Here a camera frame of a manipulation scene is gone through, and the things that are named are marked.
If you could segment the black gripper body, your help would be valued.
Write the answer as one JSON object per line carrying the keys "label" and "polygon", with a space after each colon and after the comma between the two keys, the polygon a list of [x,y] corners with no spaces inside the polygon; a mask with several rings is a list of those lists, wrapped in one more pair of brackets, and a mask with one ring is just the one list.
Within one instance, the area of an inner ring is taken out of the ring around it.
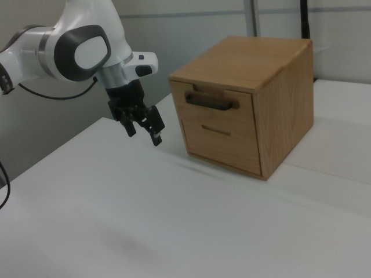
{"label": "black gripper body", "polygon": [[137,120],[144,118],[144,90],[139,80],[127,85],[106,89],[109,96],[108,106],[115,121],[120,121],[122,115]]}

